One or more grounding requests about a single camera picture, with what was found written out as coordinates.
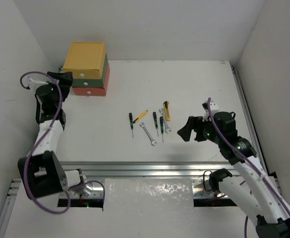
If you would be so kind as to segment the green drawer box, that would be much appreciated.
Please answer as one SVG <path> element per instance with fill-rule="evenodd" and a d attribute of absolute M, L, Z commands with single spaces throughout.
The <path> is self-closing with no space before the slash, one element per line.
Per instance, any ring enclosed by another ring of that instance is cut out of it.
<path fill-rule="evenodd" d="M 73 79 L 73 87 L 92 87 L 92 88 L 105 88 L 107 86 L 110 75 L 110 66 L 108 57 L 105 55 L 103 65 L 102 77 L 100 79 Z"/>

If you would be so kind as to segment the green black screwdriver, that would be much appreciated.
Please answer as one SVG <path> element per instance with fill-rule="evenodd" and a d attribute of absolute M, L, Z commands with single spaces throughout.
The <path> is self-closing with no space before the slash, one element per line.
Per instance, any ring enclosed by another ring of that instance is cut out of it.
<path fill-rule="evenodd" d="M 133 117 L 132 117 L 132 113 L 129 113 L 129 123 L 130 123 L 130 129 L 131 129 L 131 133 L 132 133 L 132 138 L 134 138 L 134 134 L 133 134 Z"/>
<path fill-rule="evenodd" d="M 156 131 L 157 131 L 157 136 L 159 137 L 159 133 L 158 133 L 158 121 L 157 121 L 157 114 L 156 114 L 156 112 L 153 112 L 153 119 L 154 119 L 154 124 L 155 124 Z"/>
<path fill-rule="evenodd" d="M 160 116 L 160 131 L 162 136 L 162 142 L 164 142 L 164 119 L 162 116 Z"/>

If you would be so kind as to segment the large yellow utility knife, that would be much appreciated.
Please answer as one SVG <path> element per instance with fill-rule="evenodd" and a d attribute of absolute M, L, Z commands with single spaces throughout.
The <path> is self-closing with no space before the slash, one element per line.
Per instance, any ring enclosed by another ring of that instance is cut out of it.
<path fill-rule="evenodd" d="M 170 121 L 171 116 L 170 116 L 170 110 L 169 110 L 169 101 L 164 101 L 163 106 L 164 106 L 166 120 Z"/>

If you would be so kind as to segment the slim yellow utility knife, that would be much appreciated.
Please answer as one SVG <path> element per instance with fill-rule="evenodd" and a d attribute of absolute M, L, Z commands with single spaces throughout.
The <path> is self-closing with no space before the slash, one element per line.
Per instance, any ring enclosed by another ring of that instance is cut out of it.
<path fill-rule="evenodd" d="M 142 112 L 134 121 L 133 123 L 137 123 L 138 121 L 140 121 L 146 114 L 148 113 L 147 110 L 145 110 L 144 112 Z"/>

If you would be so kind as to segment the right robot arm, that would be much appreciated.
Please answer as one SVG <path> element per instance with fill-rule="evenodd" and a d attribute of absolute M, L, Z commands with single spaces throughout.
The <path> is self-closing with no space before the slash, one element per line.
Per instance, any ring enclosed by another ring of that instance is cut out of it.
<path fill-rule="evenodd" d="M 235 113 L 217 112 L 213 117 L 190 116 L 177 134 L 188 142 L 209 140 L 218 145 L 221 155 L 240 174 L 248 189 L 235 181 L 227 169 L 209 174 L 213 192 L 227 195 L 248 217 L 260 238 L 290 238 L 290 206 L 265 173 L 251 143 L 237 134 Z"/>

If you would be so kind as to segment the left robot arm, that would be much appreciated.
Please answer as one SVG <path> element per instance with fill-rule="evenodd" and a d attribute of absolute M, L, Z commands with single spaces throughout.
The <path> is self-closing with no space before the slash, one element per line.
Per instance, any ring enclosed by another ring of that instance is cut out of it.
<path fill-rule="evenodd" d="M 26 193 L 37 199 L 63 191 L 82 183 L 81 171 L 66 172 L 56 156 L 56 149 L 66 124 L 62 104 L 73 83 L 71 72 L 25 73 L 20 78 L 23 88 L 34 93 L 38 136 L 31 151 L 18 161 L 18 169 Z"/>

